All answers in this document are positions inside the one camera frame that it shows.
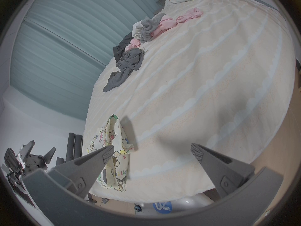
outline dark gray garment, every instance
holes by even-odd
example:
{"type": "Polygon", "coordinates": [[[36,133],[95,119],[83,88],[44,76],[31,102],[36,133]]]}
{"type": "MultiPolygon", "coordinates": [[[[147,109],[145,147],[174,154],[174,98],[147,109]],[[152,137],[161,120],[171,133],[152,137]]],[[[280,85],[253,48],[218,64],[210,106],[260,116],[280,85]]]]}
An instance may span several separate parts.
{"type": "Polygon", "coordinates": [[[118,62],[122,57],[124,50],[127,45],[130,44],[130,41],[133,39],[132,32],[126,35],[123,40],[118,44],[118,46],[113,48],[113,54],[115,57],[115,61],[118,62]]]}
{"type": "Polygon", "coordinates": [[[151,32],[160,25],[161,19],[164,15],[165,13],[160,13],[152,19],[147,17],[146,19],[141,20],[141,24],[143,25],[143,28],[141,29],[141,43],[145,43],[151,39],[151,32]]]}
{"type": "Polygon", "coordinates": [[[133,48],[128,52],[124,52],[123,56],[116,63],[116,67],[120,72],[112,72],[108,79],[108,84],[103,88],[103,92],[120,86],[130,76],[133,70],[139,70],[143,61],[144,51],[139,48],[133,48]]]}

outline textured gripper pad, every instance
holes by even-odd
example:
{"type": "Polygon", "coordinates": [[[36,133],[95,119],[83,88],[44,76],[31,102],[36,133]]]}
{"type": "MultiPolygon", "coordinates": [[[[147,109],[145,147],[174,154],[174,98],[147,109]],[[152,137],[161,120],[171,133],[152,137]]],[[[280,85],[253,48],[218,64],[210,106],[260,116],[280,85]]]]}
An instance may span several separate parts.
{"type": "Polygon", "coordinates": [[[113,156],[114,154],[114,147],[110,147],[104,154],[103,154],[103,162],[107,164],[108,160],[113,156]]]}
{"type": "Polygon", "coordinates": [[[192,152],[192,154],[195,156],[195,158],[199,161],[199,163],[202,163],[202,159],[203,159],[203,153],[201,152],[201,150],[199,149],[199,147],[195,144],[191,144],[191,148],[190,151],[192,152]]]}

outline black garment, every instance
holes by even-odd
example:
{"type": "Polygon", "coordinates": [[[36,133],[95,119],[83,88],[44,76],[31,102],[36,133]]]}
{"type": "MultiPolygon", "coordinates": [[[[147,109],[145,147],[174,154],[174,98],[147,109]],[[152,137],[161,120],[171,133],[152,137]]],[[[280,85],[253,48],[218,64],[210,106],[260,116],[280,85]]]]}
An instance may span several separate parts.
{"type": "Polygon", "coordinates": [[[123,40],[118,44],[118,46],[113,48],[113,54],[115,57],[116,62],[120,60],[122,57],[124,50],[127,45],[130,44],[130,41],[133,39],[132,32],[130,32],[128,35],[126,35],[123,40]]]}
{"type": "Polygon", "coordinates": [[[116,67],[120,72],[112,72],[108,79],[108,84],[103,88],[103,92],[120,86],[130,76],[133,70],[139,70],[143,61],[144,51],[139,48],[133,48],[123,54],[117,62],[116,67]]]}

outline gray knit fabric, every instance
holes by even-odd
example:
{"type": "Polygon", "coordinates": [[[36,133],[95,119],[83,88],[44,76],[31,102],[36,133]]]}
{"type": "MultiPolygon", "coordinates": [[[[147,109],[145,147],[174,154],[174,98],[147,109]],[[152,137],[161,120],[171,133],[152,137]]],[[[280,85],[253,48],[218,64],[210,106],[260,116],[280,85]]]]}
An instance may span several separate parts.
{"type": "Polygon", "coordinates": [[[152,19],[147,17],[146,19],[141,20],[141,24],[143,25],[143,28],[141,29],[141,43],[145,43],[151,39],[151,32],[153,32],[159,26],[164,15],[165,13],[160,13],[152,19]]]}
{"type": "Polygon", "coordinates": [[[112,72],[108,79],[108,84],[103,88],[103,92],[120,86],[130,76],[133,70],[139,70],[143,61],[144,51],[139,48],[133,48],[124,52],[123,56],[116,63],[120,72],[112,72]]]}

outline green curtain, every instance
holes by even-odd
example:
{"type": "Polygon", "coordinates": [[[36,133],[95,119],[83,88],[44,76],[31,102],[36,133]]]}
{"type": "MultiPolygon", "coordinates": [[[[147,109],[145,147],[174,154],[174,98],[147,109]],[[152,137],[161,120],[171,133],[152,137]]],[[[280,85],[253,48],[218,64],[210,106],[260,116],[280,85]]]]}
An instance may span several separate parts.
{"type": "Polygon", "coordinates": [[[30,99],[86,119],[94,83],[113,47],[157,0],[36,0],[15,41],[11,85],[30,99]]]}

